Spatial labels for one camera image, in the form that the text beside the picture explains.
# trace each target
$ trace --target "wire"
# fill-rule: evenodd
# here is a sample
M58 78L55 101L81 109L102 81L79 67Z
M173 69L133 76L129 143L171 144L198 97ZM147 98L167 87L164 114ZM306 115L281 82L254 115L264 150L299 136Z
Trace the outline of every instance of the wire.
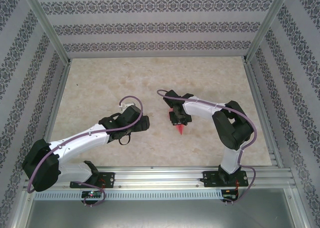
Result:
M142 117L144 107L143 107L142 102L140 101L140 99L138 99L138 98L135 97L135 96L125 96L123 99L120 100L119 105L121 105L121 103L122 103L125 99L127 99L127 98L133 98L133 99L137 100L138 103L140 104L140 110L141 110L141 111L140 111L140 114L139 114L138 118L137 118L134 122L132 122L131 124L129 124L129 125L127 125L127 126L120 127L120 128L103 129L103 130L97 130L97 131L92 131L92 132L88 132L88 133L82 133L82 134L80 134L80 135L77 135L77 136L75 136L75 137L70 138L69 140L66 140L66 141L62 142L61 144L59 144L58 146L56 146L55 148L53 148L51 151L49 151L49 152L40 160L40 162L37 164L37 166L35 167L32 175L31 175L31 177L30 177L30 180L29 180L28 187L27 187L26 191L27 191L28 193L32 193L32 192L35 191L34 189L31 190L31 186L32 186L32 183L33 183L33 181L34 181L34 179L35 179L35 176L36 176L39 168L41 167L41 165L45 162L45 160L46 160L51 154L53 154L53 153L54 153L56 150L58 150L59 148L62 148L63 146L65 146L67 143L69 143L69 142L71 142L71 141L73 141L73 140L75 140L75 139L78 139L78 138L80 138L80 137L83 137L83 136L88 136L88 135L90 136L91 134L100 133L100 132L115 132L115 131L121 131L121 130L125 130L125 129L127 129L127 128L130 128L130 127L134 126L134 125L140 120L140 118ZM88 187L92 187L92 188L95 188L95 189L98 189L98 190L101 190L101 191L102 191L102 193L104 194L103 199L102 199L101 201L95 203L94 205L90 205L91 207L92 207L92 206L96 206L96 205L100 204L101 202L103 202L103 201L105 200L106 194L105 194L105 192L103 191L102 188L99 188L99 187L96 187L96 186L93 186L93 185L90 185L90 184L86 184L86 183L83 183L83 182L75 182L75 183L78 183L78 184L81 184L81 185L85 185L85 186L88 186Z
M247 117L245 114L243 114L243 113L241 113L241 112L239 112L239 111L237 111L237 110L234 110L234 109L229 108L229 107L221 106L221 105L219 105L219 104L217 104L217 103L214 103L214 102L207 102L207 101L202 101L202 100L198 100L198 99L196 100L196 99L185 99L185 98L165 96L165 95L163 95L163 94L160 93L160 92L165 92L165 93L168 92L168 91L166 91L166 90L164 90L164 89L159 89L159 90L157 90L156 92L157 92L157 94L160 95L161 97L164 97L164 98L167 98L167 99L171 99L171 100L188 101L188 102L198 102L198 103L203 103L203 104L206 104L206 105L209 105L209 106L213 106L213 107L225 109L225 110L228 110L228 111L233 112L233 113L235 113L235 114L238 114L239 116L242 116L243 118L245 118L245 119L249 122L249 124L251 125L251 127L253 128L253 131L254 131L253 139L252 139L248 144L244 145L244 146L241 148L240 153L239 153L239 156L238 156L237 163L238 163L239 166L241 166L241 167L243 167L243 168L252 169L252 170L253 170L253 178L252 178L252 181L251 181L251 183L249 184L248 188L247 188L247 189L245 190L245 192L241 195L241 197L239 197L236 201L233 202L233 201L225 198L225 200L231 202L232 204L237 203L238 201L240 201L240 200L244 197L244 195L246 195L246 194L248 193L248 191L250 190L251 186L254 184L254 181L255 181L255 179L256 179L256 171L255 171L255 169L254 169L253 167L251 167L251 166L243 166L243 165L241 165L241 163L240 163L242 154L243 154L243 152L244 152L244 149L247 148L248 146L252 145L252 144L256 141L256 139L257 139L257 134L258 134L258 132L257 132L257 128L256 128L256 126L254 125L253 121L250 120L250 118Z

